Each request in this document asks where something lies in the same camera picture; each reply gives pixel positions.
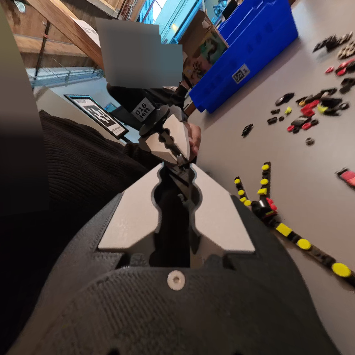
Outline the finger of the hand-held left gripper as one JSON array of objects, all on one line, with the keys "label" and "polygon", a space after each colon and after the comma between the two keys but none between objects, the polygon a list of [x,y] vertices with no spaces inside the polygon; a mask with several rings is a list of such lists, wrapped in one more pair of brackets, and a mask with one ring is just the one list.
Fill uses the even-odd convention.
[{"label": "finger of the hand-held left gripper", "polygon": [[184,122],[180,121],[174,114],[170,115],[165,121],[165,130],[172,141],[171,146],[176,152],[178,162],[189,162],[190,144],[189,133]]},{"label": "finger of the hand-held left gripper", "polygon": [[139,138],[139,147],[149,153],[152,153],[160,160],[177,166],[177,159],[170,149],[166,148],[165,144],[159,140],[159,134],[154,133],[148,137]]}]

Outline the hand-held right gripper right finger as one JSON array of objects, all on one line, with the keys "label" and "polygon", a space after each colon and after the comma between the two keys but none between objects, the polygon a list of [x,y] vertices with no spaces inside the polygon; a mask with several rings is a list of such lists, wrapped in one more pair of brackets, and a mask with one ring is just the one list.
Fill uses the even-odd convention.
[{"label": "hand-held right gripper right finger", "polygon": [[255,252],[233,196],[196,164],[189,167],[189,189],[189,238],[193,255],[222,257]]}]

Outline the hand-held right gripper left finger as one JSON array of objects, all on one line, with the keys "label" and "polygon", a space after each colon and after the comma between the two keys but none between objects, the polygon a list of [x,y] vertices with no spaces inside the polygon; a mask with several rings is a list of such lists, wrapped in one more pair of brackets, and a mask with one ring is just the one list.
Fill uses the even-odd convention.
[{"label": "hand-held right gripper left finger", "polygon": [[155,250],[154,234],[161,226],[160,209],[154,192],[161,184],[161,163],[123,193],[98,244],[98,250],[140,253],[149,259]]}]

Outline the small black lego piece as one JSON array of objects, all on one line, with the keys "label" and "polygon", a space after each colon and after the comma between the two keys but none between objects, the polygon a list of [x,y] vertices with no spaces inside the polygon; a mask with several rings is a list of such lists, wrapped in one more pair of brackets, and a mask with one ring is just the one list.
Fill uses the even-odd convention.
[{"label": "small black lego piece", "polygon": [[193,189],[190,181],[190,162],[181,166],[166,163],[166,167],[172,180],[177,185],[179,191],[181,191],[179,194],[183,196],[182,202],[184,207],[188,211],[193,210],[195,204],[192,199]]}]

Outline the person's left forearm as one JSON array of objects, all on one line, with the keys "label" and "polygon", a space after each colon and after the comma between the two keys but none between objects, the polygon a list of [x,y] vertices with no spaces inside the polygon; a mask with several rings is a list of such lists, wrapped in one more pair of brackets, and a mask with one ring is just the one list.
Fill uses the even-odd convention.
[{"label": "person's left forearm", "polygon": [[43,224],[52,235],[69,237],[118,193],[160,161],[138,144],[106,139],[94,128],[41,110],[50,210]]}]

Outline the black yellow lego spider model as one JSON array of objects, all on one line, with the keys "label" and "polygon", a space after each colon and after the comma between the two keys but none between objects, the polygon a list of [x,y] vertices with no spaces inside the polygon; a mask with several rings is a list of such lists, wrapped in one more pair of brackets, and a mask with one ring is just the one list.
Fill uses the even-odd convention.
[{"label": "black yellow lego spider model", "polygon": [[237,189],[237,196],[240,202],[251,209],[251,212],[268,228],[275,230],[284,237],[298,250],[312,257],[318,264],[331,271],[335,276],[345,281],[352,287],[355,287],[355,273],[347,265],[337,261],[334,257],[322,251],[308,239],[297,234],[293,229],[278,219],[278,208],[271,198],[271,162],[264,162],[262,170],[261,187],[257,194],[258,200],[251,201],[248,198],[246,189],[240,176],[234,178],[234,184]]}]

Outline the grey disc on black lego plate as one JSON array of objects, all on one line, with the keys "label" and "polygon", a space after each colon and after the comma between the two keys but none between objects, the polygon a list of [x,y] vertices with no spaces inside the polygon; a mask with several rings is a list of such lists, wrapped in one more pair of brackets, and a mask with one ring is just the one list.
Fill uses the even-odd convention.
[{"label": "grey disc on black lego plate", "polygon": [[280,98],[278,98],[275,102],[275,106],[280,106],[284,103],[288,103],[293,97],[295,96],[295,93],[286,93]]}]

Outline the red tile on black lego plate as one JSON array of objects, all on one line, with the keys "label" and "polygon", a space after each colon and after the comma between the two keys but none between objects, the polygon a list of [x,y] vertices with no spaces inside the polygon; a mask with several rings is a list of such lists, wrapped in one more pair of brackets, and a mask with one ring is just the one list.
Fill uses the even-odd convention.
[{"label": "red tile on black lego plate", "polygon": [[342,180],[347,186],[355,189],[355,172],[345,167],[335,172],[336,176]]}]

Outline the pile of loose lego pieces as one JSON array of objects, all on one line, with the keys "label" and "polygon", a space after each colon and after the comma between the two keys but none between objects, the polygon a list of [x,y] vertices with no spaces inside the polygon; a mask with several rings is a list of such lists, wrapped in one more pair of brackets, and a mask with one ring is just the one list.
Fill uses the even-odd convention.
[{"label": "pile of loose lego pieces", "polygon": [[295,100],[294,108],[291,107],[290,100],[288,103],[282,104],[288,104],[286,108],[271,110],[271,117],[266,120],[267,125],[271,126],[277,122],[282,122],[294,110],[298,110],[299,115],[291,121],[286,129],[292,134],[297,134],[318,125],[319,118],[316,115],[340,117],[344,111],[348,110],[351,104],[345,99],[345,95],[354,89],[354,58],[328,67],[324,71],[324,75],[340,79],[340,82],[336,83],[335,86],[322,88],[316,93],[301,96]]}]

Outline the black round lego plate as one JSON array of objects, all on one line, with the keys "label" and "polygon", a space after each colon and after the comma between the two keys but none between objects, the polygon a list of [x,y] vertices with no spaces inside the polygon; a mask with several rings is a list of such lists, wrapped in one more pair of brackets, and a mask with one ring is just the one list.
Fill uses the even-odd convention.
[{"label": "black round lego plate", "polygon": [[355,55],[355,41],[349,42],[344,48],[342,48],[337,54],[337,60],[345,60]]}]

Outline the person's left hand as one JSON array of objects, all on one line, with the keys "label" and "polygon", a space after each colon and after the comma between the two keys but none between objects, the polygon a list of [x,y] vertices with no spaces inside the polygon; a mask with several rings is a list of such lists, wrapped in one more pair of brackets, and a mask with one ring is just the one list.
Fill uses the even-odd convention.
[{"label": "person's left hand", "polygon": [[195,124],[185,122],[184,123],[189,136],[190,145],[190,160],[193,160],[197,155],[201,144],[201,128]]}]

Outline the black framed marker sign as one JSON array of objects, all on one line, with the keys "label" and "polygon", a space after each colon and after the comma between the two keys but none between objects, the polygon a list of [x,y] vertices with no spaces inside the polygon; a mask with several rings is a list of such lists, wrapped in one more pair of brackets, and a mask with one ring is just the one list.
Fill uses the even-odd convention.
[{"label": "black framed marker sign", "polygon": [[64,97],[116,139],[123,140],[125,143],[131,143],[131,141],[125,137],[129,130],[110,113],[104,110],[91,96],[64,94]]}]

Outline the white paper sign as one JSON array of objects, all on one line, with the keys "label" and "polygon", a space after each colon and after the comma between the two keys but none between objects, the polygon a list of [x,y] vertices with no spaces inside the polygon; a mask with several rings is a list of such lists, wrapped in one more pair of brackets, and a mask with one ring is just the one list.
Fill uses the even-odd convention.
[{"label": "white paper sign", "polygon": [[83,20],[76,19],[74,17],[71,17],[82,29],[83,31],[99,46],[100,45],[100,40],[99,40],[99,35],[95,31],[93,27],[91,27],[88,23],[86,23]]}]

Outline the blue plastic bin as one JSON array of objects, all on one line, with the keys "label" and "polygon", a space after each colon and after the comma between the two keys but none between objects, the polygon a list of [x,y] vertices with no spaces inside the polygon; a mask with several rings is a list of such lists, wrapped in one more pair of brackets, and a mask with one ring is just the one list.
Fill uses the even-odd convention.
[{"label": "blue plastic bin", "polygon": [[220,34],[228,49],[190,91],[201,113],[213,113],[298,37],[287,0],[242,2]]}]

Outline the black stepped lego bracket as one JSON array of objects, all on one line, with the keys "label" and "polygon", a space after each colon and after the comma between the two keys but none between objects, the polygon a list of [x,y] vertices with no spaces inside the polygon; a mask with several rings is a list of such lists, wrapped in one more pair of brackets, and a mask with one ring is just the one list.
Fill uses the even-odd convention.
[{"label": "black stepped lego bracket", "polygon": [[316,51],[318,51],[324,47],[327,49],[327,52],[330,52],[330,51],[334,50],[335,48],[347,43],[353,37],[353,34],[354,34],[354,32],[351,31],[339,38],[335,34],[331,35],[331,36],[325,38],[324,40],[318,42],[313,49],[313,53],[315,53]]}]

